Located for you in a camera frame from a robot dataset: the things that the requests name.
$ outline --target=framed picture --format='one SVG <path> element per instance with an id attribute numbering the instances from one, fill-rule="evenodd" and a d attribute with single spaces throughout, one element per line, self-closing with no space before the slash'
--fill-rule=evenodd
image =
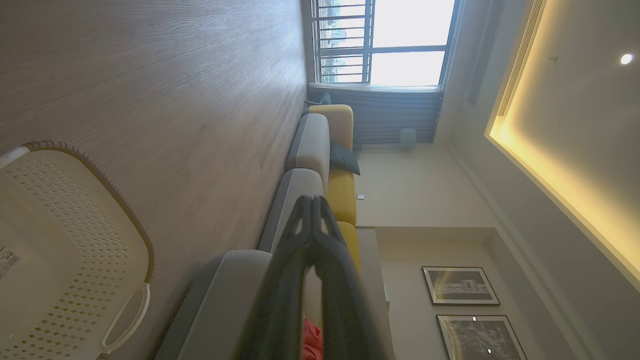
<path id="1" fill-rule="evenodd" d="M 423 266 L 434 305 L 500 305 L 482 268 Z"/>
<path id="2" fill-rule="evenodd" d="M 449 360 L 527 360 L 504 315 L 437 318 Z"/>

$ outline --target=white plastic basket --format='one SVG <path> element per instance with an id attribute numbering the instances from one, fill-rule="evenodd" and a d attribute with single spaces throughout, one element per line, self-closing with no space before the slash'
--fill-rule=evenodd
<path id="1" fill-rule="evenodd" d="M 0 158 L 0 359 L 111 353 L 147 311 L 151 269 L 139 222 L 82 152 L 35 142 Z M 107 343 L 133 298 L 137 313 Z"/>

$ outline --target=red object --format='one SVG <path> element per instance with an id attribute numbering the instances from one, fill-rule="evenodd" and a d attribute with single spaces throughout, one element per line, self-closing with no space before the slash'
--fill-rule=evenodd
<path id="1" fill-rule="evenodd" d="M 305 319 L 304 334 L 302 342 L 304 344 L 302 355 L 304 360 L 322 360 L 322 330 L 314 325 L 309 319 Z"/>

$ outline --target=gray curtain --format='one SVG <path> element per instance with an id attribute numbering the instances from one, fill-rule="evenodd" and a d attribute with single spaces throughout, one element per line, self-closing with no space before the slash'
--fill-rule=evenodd
<path id="1" fill-rule="evenodd" d="M 399 143 L 400 130 L 412 128 L 418 142 L 433 142 L 442 105 L 442 87 L 375 87 L 368 84 L 310 83 L 308 99 L 319 102 L 331 94 L 333 104 L 353 109 L 354 141 L 362 144 Z"/>

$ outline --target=recessed ceiling light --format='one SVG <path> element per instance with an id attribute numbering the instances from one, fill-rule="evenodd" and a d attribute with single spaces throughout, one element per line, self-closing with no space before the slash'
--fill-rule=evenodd
<path id="1" fill-rule="evenodd" d="M 624 54 L 624 55 L 622 56 L 622 58 L 620 58 L 620 63 L 621 63 L 622 65 L 626 65 L 626 64 L 630 63 L 630 62 L 631 62 L 631 60 L 633 60 L 633 59 L 634 59 L 634 56 L 633 56 L 633 55 L 631 55 L 631 54 Z"/>

